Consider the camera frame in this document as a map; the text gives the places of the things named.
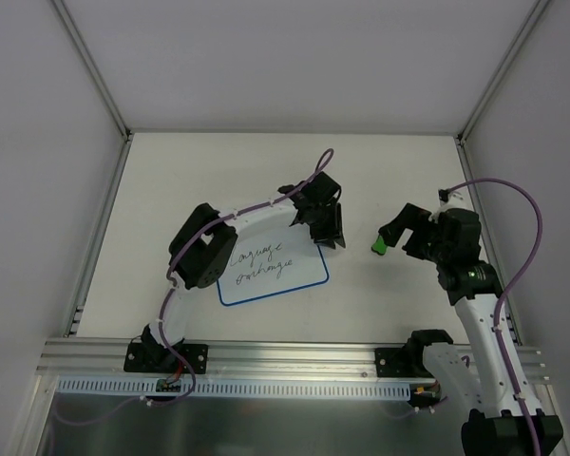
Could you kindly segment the green bone-shaped eraser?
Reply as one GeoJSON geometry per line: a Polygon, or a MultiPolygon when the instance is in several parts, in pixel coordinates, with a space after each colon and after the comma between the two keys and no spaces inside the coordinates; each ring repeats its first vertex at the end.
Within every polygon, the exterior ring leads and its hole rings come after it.
{"type": "Polygon", "coordinates": [[[388,250],[388,245],[387,243],[384,241],[383,237],[381,235],[378,235],[376,238],[376,241],[372,244],[372,246],[370,247],[370,249],[377,255],[379,256],[383,256],[387,250],[388,250]]]}

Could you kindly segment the blue-framed whiteboard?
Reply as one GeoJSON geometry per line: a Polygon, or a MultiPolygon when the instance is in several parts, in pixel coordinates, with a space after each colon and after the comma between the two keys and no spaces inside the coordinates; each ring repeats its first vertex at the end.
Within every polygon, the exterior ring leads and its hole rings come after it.
{"type": "Polygon", "coordinates": [[[236,246],[217,282],[222,306],[298,292],[327,283],[330,273],[321,247],[305,225],[279,228],[236,246]]]}

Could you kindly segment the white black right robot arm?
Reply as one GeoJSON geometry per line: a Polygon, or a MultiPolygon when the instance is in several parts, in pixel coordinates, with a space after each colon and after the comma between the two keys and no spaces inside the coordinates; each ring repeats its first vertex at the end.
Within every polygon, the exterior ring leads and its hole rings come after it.
{"type": "Polygon", "coordinates": [[[482,225],[462,204],[435,213],[406,204],[378,231],[387,247],[405,231],[410,257],[435,264],[438,282],[463,324],[476,372],[470,372],[443,331],[414,332],[404,349],[408,370],[438,381],[466,410],[461,428],[467,455],[549,455],[563,437],[561,420],[547,414],[529,385],[503,312],[504,291],[481,260],[482,225]]]}

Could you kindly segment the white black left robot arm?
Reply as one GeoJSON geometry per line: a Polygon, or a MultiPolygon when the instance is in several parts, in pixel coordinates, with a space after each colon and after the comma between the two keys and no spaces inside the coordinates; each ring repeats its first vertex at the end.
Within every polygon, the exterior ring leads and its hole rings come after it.
{"type": "Polygon", "coordinates": [[[298,224],[309,228],[316,245],[344,248],[342,206],[337,195],[308,197],[284,195],[241,210],[220,212],[208,203],[199,205],[169,246],[166,273],[169,288],[158,317],[143,329],[148,346],[145,359],[157,371],[173,369],[179,360],[175,345],[183,338],[166,335],[165,317],[171,298],[179,290],[207,288],[223,275],[238,243],[276,228],[298,224]]]}

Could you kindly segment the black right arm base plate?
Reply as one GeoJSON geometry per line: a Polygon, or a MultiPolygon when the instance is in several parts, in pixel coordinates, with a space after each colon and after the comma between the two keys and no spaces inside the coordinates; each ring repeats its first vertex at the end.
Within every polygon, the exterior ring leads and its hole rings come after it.
{"type": "Polygon", "coordinates": [[[376,348],[374,365],[378,378],[431,378],[422,353],[405,347],[376,348]]]}

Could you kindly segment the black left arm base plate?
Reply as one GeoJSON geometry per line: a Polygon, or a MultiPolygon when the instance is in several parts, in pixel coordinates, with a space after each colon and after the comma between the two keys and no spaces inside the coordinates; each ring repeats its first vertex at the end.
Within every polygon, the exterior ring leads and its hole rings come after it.
{"type": "MultiPolygon", "coordinates": [[[[175,351],[184,358],[195,374],[205,374],[209,346],[197,343],[178,343],[175,351]]],[[[171,351],[161,345],[151,346],[141,340],[131,342],[123,362],[125,372],[172,374],[182,367],[183,373],[190,370],[171,351]]]]}

